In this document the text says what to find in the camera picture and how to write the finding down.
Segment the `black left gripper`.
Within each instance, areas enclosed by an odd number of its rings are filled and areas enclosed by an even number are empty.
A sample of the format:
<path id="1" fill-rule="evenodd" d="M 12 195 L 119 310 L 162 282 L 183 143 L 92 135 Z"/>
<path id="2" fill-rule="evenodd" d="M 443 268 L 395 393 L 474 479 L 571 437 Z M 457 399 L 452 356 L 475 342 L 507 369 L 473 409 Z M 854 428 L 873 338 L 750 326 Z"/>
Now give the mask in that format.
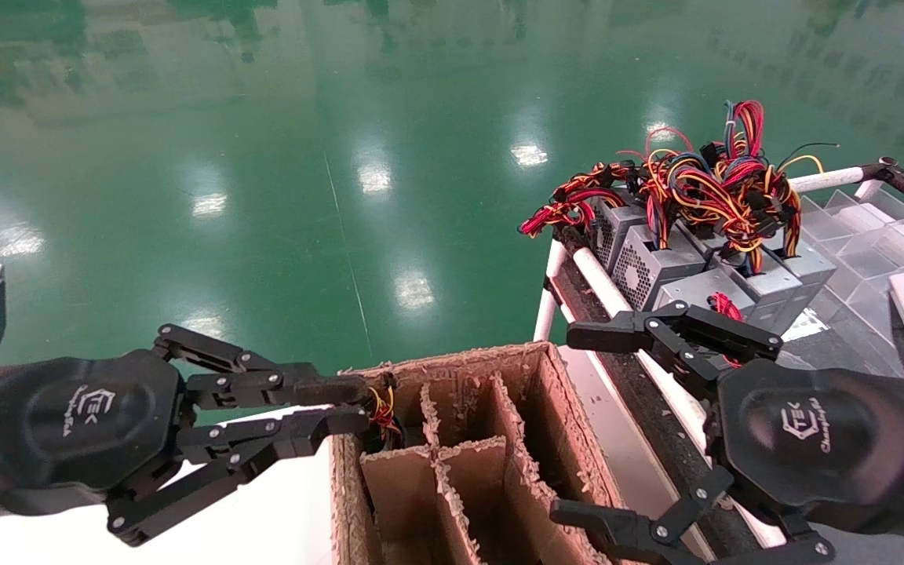
<path id="1" fill-rule="evenodd" d="M 139 547 L 277 461 L 312 457 L 326 437 L 369 427 L 362 408 L 342 406 L 176 434 L 183 387 L 175 367 L 143 349 L 0 367 L 0 516 L 130 496 L 108 501 L 108 529 Z M 194 471 L 137 498 L 183 462 Z"/>

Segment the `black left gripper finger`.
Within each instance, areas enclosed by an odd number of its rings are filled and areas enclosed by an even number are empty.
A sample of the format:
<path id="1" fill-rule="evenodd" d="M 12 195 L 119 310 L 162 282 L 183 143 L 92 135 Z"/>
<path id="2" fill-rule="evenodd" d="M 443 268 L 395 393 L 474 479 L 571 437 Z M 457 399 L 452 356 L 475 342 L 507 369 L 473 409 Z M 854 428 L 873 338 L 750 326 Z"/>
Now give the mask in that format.
<path id="1" fill-rule="evenodd" d="M 186 381 L 187 397 L 205 410 L 359 404 L 370 396 L 361 375 L 327 377 L 312 363 L 272 362 L 183 326 L 161 326 L 154 352 L 205 370 Z"/>

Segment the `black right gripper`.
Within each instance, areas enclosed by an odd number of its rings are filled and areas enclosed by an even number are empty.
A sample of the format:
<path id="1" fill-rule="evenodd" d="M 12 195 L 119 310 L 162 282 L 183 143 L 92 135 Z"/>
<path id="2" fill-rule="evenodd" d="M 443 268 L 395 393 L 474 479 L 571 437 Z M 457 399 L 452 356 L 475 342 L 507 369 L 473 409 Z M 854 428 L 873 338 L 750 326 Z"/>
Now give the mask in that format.
<path id="1" fill-rule="evenodd" d="M 714 393 L 717 387 L 721 437 L 715 459 L 721 466 L 659 519 L 563 498 L 550 505 L 553 522 L 602 535 L 607 556 L 702 564 L 681 537 L 732 486 L 771 512 L 813 512 L 880 507 L 904 480 L 900 378 L 783 367 L 764 360 L 778 358 L 779 336 L 684 301 L 653 312 L 617 312 L 607 322 L 575 321 L 567 327 L 567 344 L 613 354 L 645 351 L 689 393 Z M 700 348 L 747 364 L 718 383 L 719 370 Z M 800 516 L 782 517 L 781 525 L 785 544 L 718 562 L 829 564 L 836 557 L 833 545 Z"/>

